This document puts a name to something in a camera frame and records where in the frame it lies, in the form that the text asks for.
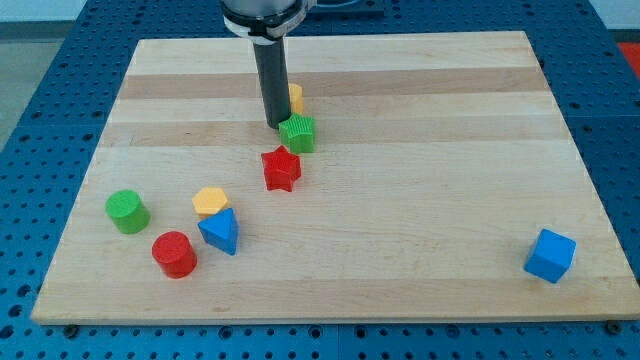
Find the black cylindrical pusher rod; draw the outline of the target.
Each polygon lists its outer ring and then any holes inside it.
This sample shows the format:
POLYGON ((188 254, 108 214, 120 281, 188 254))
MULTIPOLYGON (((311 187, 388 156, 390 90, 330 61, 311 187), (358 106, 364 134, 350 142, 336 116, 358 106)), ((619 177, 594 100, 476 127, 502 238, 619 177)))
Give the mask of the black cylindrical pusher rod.
POLYGON ((266 121, 270 128, 278 129, 291 116, 284 39, 254 45, 254 55, 266 121))

